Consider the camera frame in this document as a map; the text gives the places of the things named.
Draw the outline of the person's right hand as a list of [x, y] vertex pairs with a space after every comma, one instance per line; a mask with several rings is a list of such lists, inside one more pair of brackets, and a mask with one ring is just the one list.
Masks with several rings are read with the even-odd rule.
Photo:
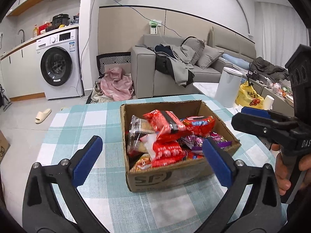
[[[300, 190], [305, 189], [307, 186], [310, 185], [311, 182], [310, 169], [311, 169], [311, 155], [308, 154], [305, 155], [299, 162], [299, 170], [305, 172], [305, 177], [300, 186]], [[283, 163], [281, 153], [279, 153], [276, 157], [275, 176], [281, 196], [285, 195], [286, 191], [288, 191], [291, 186], [291, 182], [287, 178], [287, 175], [288, 169]]]

